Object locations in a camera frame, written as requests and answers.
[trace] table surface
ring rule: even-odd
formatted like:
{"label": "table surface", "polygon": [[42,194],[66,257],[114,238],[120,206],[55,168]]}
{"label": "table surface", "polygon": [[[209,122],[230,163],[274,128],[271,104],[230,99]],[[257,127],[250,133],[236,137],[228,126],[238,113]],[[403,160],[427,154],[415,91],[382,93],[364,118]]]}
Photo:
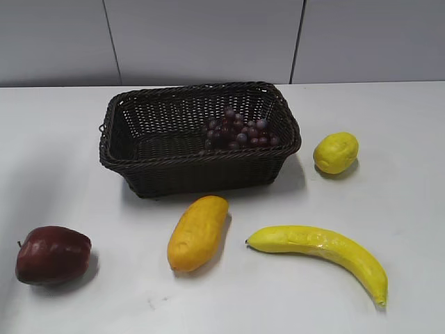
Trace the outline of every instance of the table surface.
{"label": "table surface", "polygon": [[[0,89],[0,333],[444,333],[445,82],[278,88],[300,151],[274,184],[221,193],[224,249],[181,277],[166,248],[197,195],[141,200],[99,163],[106,105],[134,87]],[[359,139],[359,163],[326,178],[312,152],[340,131]],[[81,280],[15,280],[16,241],[41,225],[92,239]],[[246,248],[267,225],[315,225],[369,249],[387,271],[386,312],[341,267]]]}

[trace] basket rim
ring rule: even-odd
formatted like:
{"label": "basket rim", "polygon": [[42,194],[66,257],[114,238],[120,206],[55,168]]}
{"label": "basket rim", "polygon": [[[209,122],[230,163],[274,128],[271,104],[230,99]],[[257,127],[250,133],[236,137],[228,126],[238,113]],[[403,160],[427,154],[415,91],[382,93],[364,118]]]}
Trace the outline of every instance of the basket rim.
{"label": "basket rim", "polygon": [[[155,97],[162,95],[175,95],[175,93],[182,93],[184,91],[190,92],[192,89],[200,91],[212,91],[215,88],[245,88],[248,86],[256,86],[257,88],[265,88],[275,94],[275,99],[278,101],[280,106],[284,109],[287,118],[287,124],[293,130],[293,138],[290,143],[286,145],[278,145],[269,148],[246,148],[242,150],[219,150],[219,151],[204,151],[195,154],[178,155],[171,157],[155,157],[149,159],[118,159],[115,158],[110,153],[110,142],[111,135],[113,131],[113,119],[115,109],[122,97],[132,97],[145,95],[147,97]],[[293,117],[293,114],[287,104],[287,101],[282,96],[281,92],[271,83],[265,81],[235,81],[227,83],[205,83],[200,85],[192,86],[176,86],[168,88],[152,88],[152,89],[141,89],[141,90],[130,90],[128,92],[123,92],[114,96],[108,103],[108,108],[106,111],[106,116],[104,118],[103,124],[99,127],[102,133],[100,138],[99,147],[99,158],[101,164],[104,166],[112,168],[116,167],[148,167],[148,166],[171,166],[177,164],[187,164],[187,163],[204,163],[209,161],[219,161],[219,160],[232,160],[232,159],[251,159],[251,158],[266,158],[266,157],[287,157],[300,149],[301,146],[301,136],[300,128]]]}

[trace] grapes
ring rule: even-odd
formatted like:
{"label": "grapes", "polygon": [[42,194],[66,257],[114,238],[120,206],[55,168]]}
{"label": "grapes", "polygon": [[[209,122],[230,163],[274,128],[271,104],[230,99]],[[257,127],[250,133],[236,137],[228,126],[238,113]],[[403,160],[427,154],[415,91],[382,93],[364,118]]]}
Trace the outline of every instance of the grapes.
{"label": "grapes", "polygon": [[232,125],[232,121],[229,118],[224,117],[221,121],[222,126],[230,126]]}
{"label": "grapes", "polygon": [[243,128],[243,126],[244,126],[244,123],[242,120],[236,120],[234,122],[234,128],[237,130],[241,130]]}
{"label": "grapes", "polygon": [[248,137],[245,134],[238,134],[238,136],[236,136],[236,141],[239,144],[244,145],[248,142]]}
{"label": "grapes", "polygon": [[270,139],[270,145],[271,146],[276,146],[280,143],[280,139],[278,137],[272,137]]}
{"label": "grapes", "polygon": [[204,148],[206,150],[211,150],[212,144],[211,144],[211,140],[210,139],[206,139],[205,143],[204,143]]}
{"label": "grapes", "polygon": [[211,120],[210,122],[209,122],[209,129],[210,130],[214,130],[215,128],[216,128],[216,125],[217,125],[218,123],[216,122],[216,120]]}
{"label": "grapes", "polygon": [[258,137],[258,130],[255,129],[254,127],[250,127],[248,130],[248,135],[250,138],[256,138]]}
{"label": "grapes", "polygon": [[244,115],[236,113],[231,106],[223,109],[221,118],[210,117],[201,127],[201,133],[205,137],[204,149],[214,152],[265,148],[280,143],[280,139],[268,131],[266,120],[244,122]]}
{"label": "grapes", "polygon": [[267,120],[258,120],[257,121],[257,129],[264,130],[265,128],[267,128]]}
{"label": "grapes", "polygon": [[221,140],[221,132],[215,130],[215,131],[213,132],[213,136],[212,136],[211,139],[213,139],[213,141],[214,141],[215,143],[218,142],[219,140]]}
{"label": "grapes", "polygon": [[213,137],[214,130],[209,130],[207,132],[207,139],[211,139]]}
{"label": "grapes", "polygon": [[258,137],[266,137],[269,138],[269,133],[266,130],[258,131]]}
{"label": "grapes", "polygon": [[250,146],[255,148],[258,146],[258,138],[252,138],[250,139]]}
{"label": "grapes", "polygon": [[229,143],[229,150],[238,150],[239,144],[236,141],[231,141]]}
{"label": "grapes", "polygon": [[224,138],[228,138],[230,135],[230,128],[228,126],[221,127],[221,136]]}
{"label": "grapes", "polygon": [[234,120],[236,117],[235,110],[231,106],[226,106],[224,110],[224,115],[229,120]]}
{"label": "grapes", "polygon": [[268,142],[268,140],[266,137],[260,137],[258,139],[258,146],[261,146],[262,148],[264,148],[267,146],[267,142]]}

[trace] purple grapes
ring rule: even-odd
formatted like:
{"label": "purple grapes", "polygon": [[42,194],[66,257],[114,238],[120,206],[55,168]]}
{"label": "purple grapes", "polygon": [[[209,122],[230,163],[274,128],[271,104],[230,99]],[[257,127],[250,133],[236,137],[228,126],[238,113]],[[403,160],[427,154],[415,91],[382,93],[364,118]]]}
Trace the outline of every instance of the purple grapes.
{"label": "purple grapes", "polygon": [[244,123],[242,120],[236,120],[234,122],[234,128],[238,131],[240,131],[243,128],[243,126],[244,126]]}
{"label": "purple grapes", "polygon": [[224,116],[229,120],[234,120],[236,117],[235,110],[231,106],[226,106],[224,110]]}
{"label": "purple grapes", "polygon": [[211,120],[209,122],[209,129],[214,130],[216,128],[216,125],[218,125],[218,122],[216,122],[216,120]]}
{"label": "purple grapes", "polygon": [[267,120],[258,120],[257,121],[257,129],[264,130],[265,128],[267,128]]}
{"label": "purple grapes", "polygon": [[261,146],[262,148],[266,147],[268,144],[268,140],[266,137],[260,137],[258,139],[258,146]]}
{"label": "purple grapes", "polygon": [[255,148],[258,146],[258,138],[250,139],[250,147]]}
{"label": "purple grapes", "polygon": [[248,137],[245,134],[238,134],[238,136],[236,136],[236,141],[240,145],[245,145],[248,142]]}
{"label": "purple grapes", "polygon": [[258,130],[255,129],[254,127],[250,127],[248,130],[248,135],[250,138],[256,138],[258,137]]}
{"label": "purple grapes", "polygon": [[205,137],[205,150],[239,150],[245,148],[265,148],[276,146],[280,139],[268,131],[264,119],[244,122],[244,115],[235,112],[231,106],[223,109],[219,119],[210,117],[201,128]]}

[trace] yellow potato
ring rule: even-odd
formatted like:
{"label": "yellow potato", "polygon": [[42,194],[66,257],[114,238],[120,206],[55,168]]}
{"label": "yellow potato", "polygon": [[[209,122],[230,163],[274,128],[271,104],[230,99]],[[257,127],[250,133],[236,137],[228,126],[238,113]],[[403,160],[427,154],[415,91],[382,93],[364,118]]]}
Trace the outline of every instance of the yellow potato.
{"label": "yellow potato", "polygon": [[228,210],[224,198],[206,196],[184,212],[168,243],[172,270],[193,271],[216,254]]}
{"label": "yellow potato", "polygon": [[339,174],[356,160],[359,152],[357,139],[348,132],[330,134],[314,150],[314,161],[321,171]]}

